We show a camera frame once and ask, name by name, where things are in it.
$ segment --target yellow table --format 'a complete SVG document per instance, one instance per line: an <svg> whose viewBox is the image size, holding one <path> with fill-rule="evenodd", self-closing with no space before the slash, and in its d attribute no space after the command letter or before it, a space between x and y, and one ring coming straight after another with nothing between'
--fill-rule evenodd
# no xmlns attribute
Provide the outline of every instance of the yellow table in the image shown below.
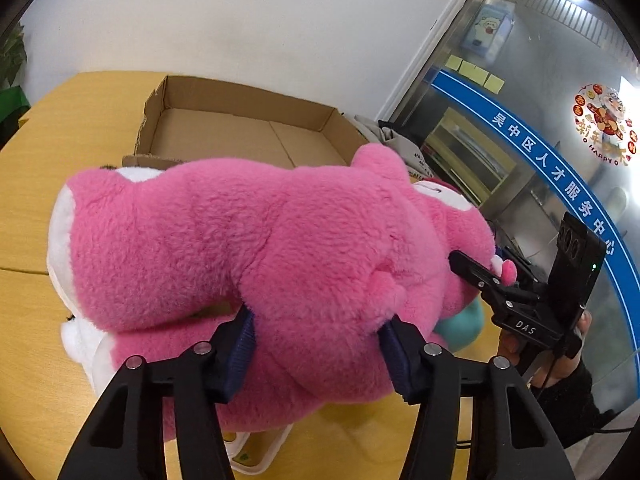
<svg viewBox="0 0 640 480"><path fill-rule="evenodd" d="M65 180L86 168L120 166L136 143L146 98L164 76L79 74L27 112L0 152L0 269L46 272L49 216Z"/></svg>
<svg viewBox="0 0 640 480"><path fill-rule="evenodd" d="M143 104L163 74L85 73L38 102L0 152L0 428L35 480L57 477L94 395L66 357L66 312L46 276L47 225L63 182L76 171L119 165L132 150ZM494 355L487 326L463 356ZM391 396L361 406L327 406L297 423L264 480L398 478L417 409ZM460 438L469 437L464 402ZM180 479L175 442L166 446L170 480ZM456 455L466 478L468 451Z"/></svg>

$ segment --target human hand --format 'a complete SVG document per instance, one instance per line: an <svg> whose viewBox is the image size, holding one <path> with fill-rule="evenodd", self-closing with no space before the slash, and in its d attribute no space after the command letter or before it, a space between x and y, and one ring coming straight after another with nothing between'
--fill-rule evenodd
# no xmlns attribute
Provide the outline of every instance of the human hand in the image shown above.
<svg viewBox="0 0 640 480"><path fill-rule="evenodd" d="M592 320L593 318L591 317L591 314L586 310L582 313L582 316L578 320L577 327L578 327L578 330L580 331L580 334L582 334L583 338L586 335L586 333L589 331ZM519 346L520 346L520 341L511 332L508 332L507 330L502 330L500 332L500 341L498 343L497 354L500 356L506 357L510 361L511 365L513 366L517 365L518 362L520 361L520 354L518 352ZM559 381L561 381L562 379L565 379L568 376L570 376L574 372L574 370L578 367L578 364L580 364L581 355L582 355L582 349L580 349L578 354L573 359L569 359L566 356L559 358L553 370L551 370L551 375L549 376L548 381L546 382L545 388L553 386L554 384L559 383ZM543 365L536 372L536 374L533 376L533 379L531 380L531 386L535 388L542 387L542 384L546 379L546 375L549 372L550 365L551 365L551 361L546 362L545 365Z"/></svg>

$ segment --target cardboard box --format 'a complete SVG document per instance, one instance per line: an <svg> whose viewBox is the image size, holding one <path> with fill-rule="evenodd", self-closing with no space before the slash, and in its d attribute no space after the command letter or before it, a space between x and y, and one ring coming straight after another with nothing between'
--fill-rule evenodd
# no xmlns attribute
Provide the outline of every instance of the cardboard box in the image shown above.
<svg viewBox="0 0 640 480"><path fill-rule="evenodd" d="M367 139L335 108L249 86L167 76L123 166L166 170L210 157L238 157L292 169L348 165Z"/></svg>

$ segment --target pink plush bear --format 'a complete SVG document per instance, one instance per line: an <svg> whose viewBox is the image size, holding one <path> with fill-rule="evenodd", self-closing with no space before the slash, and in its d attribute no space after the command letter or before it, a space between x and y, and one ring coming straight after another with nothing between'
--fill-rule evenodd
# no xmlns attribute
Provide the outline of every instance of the pink plush bear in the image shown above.
<svg viewBox="0 0 640 480"><path fill-rule="evenodd" d="M76 328L92 328L63 339L98 393L132 354L209 339L230 316L194 316L205 307L244 301L255 354L217 409L228 431L263 431L391 393L376 331L398 314L438 340L436 322L477 293L449 269L456 249L492 266L479 211L446 186L411 185L392 150L369 144L350 167L219 158L79 173L54 207L47 263Z"/></svg>

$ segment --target sticky note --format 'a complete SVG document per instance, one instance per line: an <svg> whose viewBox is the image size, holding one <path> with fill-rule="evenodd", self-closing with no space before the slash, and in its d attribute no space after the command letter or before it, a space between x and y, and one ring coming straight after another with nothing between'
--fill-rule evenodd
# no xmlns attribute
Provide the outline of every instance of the sticky note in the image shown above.
<svg viewBox="0 0 640 480"><path fill-rule="evenodd" d="M489 73L486 70L484 70L483 68L480 68L479 66L476 66L474 68L473 74L469 76L469 79L471 79L471 81L478 83L480 86L482 86L484 84L484 80L488 75Z"/></svg>
<svg viewBox="0 0 640 480"><path fill-rule="evenodd" d="M476 66L474 64L471 64L468 61L463 61L460 65L460 75L471 79L472 75L474 74L475 68Z"/></svg>
<svg viewBox="0 0 640 480"><path fill-rule="evenodd" d="M504 85L504 81L493 74L491 74L489 79L486 80L486 83L484 83L484 87L494 94L497 94L502 90L502 85Z"/></svg>
<svg viewBox="0 0 640 480"><path fill-rule="evenodd" d="M449 59L447 59L445 66L452 70L457 70L460 68L460 63L462 63L462 58L458 56L454 56L452 54L451 56L449 56Z"/></svg>

